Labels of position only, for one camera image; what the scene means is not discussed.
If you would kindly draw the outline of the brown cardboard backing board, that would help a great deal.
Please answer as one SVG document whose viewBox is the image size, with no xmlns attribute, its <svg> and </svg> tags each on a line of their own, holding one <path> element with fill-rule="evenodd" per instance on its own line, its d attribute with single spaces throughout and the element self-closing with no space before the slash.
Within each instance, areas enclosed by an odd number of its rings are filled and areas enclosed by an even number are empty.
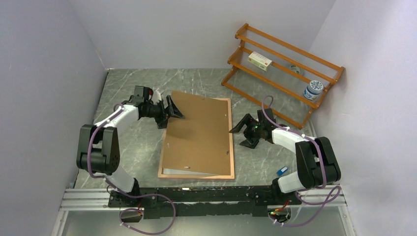
<svg viewBox="0 0 417 236">
<path fill-rule="evenodd" d="M 180 91 L 171 97 L 185 119 L 168 120 L 163 168 L 229 175 L 231 100 Z"/>
</svg>

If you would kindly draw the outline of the landscape photo print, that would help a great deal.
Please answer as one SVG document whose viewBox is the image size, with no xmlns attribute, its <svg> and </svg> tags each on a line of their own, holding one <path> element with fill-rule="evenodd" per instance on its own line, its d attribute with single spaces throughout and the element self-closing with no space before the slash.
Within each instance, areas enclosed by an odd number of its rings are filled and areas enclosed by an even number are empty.
<svg viewBox="0 0 417 236">
<path fill-rule="evenodd" d="M 213 174 L 202 173 L 202 172 L 193 172 L 187 170 L 176 170 L 176 169 L 162 169 L 162 174 L 165 175 L 203 175 L 203 176 L 212 176 Z"/>
</svg>

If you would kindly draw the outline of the pink wooden photo frame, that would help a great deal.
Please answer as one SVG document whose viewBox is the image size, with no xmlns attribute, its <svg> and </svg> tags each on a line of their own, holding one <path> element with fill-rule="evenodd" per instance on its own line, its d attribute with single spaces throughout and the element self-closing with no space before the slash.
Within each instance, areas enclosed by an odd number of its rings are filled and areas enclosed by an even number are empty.
<svg viewBox="0 0 417 236">
<path fill-rule="evenodd" d="M 233 135 L 229 135 L 229 149 L 227 152 L 228 157 L 230 158 L 230 174 L 229 175 L 203 175 L 203 174 L 184 174 L 180 170 L 174 169 L 174 174 L 166 174 L 165 168 L 163 168 L 163 159 L 164 151 L 168 148 L 168 143 L 166 142 L 166 131 L 163 135 L 164 146 L 161 148 L 159 168 L 158 168 L 158 177 L 159 178 L 180 178 L 180 179 L 213 179 L 213 180 L 232 180 L 235 179 L 235 162 L 234 162 L 234 144 L 233 144 Z"/>
</svg>

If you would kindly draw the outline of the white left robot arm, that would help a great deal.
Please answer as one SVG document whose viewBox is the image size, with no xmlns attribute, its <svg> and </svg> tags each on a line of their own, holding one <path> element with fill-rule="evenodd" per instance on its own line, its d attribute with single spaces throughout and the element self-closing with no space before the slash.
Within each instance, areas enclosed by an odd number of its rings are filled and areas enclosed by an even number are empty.
<svg viewBox="0 0 417 236">
<path fill-rule="evenodd" d="M 163 99 L 152 88 L 135 86 L 129 99 L 116 104 L 108 117 L 83 125 L 79 133 L 77 167 L 121 193 L 121 200 L 129 207 L 140 202 L 141 193 L 138 181 L 119 164 L 119 134 L 141 118 L 152 118 L 158 129 L 165 129 L 170 118 L 185 116 L 171 96 Z"/>
</svg>

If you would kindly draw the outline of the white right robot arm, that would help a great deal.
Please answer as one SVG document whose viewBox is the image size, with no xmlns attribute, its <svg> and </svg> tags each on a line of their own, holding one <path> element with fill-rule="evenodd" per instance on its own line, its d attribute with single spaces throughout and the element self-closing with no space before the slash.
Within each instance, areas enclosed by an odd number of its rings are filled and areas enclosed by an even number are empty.
<svg viewBox="0 0 417 236">
<path fill-rule="evenodd" d="M 261 139 L 282 146 L 296 155 L 297 170 L 273 180 L 270 197 L 276 204 L 284 203 L 290 193 L 325 186 L 341 179 L 341 170 L 330 140 L 314 138 L 276 124 L 271 108 L 258 110 L 258 117 L 246 114 L 229 132 L 243 131 L 241 146 L 254 149 Z"/>
</svg>

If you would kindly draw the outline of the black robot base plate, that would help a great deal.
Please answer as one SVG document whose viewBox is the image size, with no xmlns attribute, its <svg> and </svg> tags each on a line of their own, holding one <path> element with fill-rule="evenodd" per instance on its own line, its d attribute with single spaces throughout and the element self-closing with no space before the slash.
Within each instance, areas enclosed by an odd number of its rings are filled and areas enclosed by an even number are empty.
<svg viewBox="0 0 417 236">
<path fill-rule="evenodd" d="M 111 191 L 108 207 L 142 208 L 145 219 L 186 216 L 267 216 L 268 211 L 301 202 L 295 193 L 279 194 L 271 185 L 221 187 L 140 188 L 141 198 L 129 198 Z"/>
</svg>

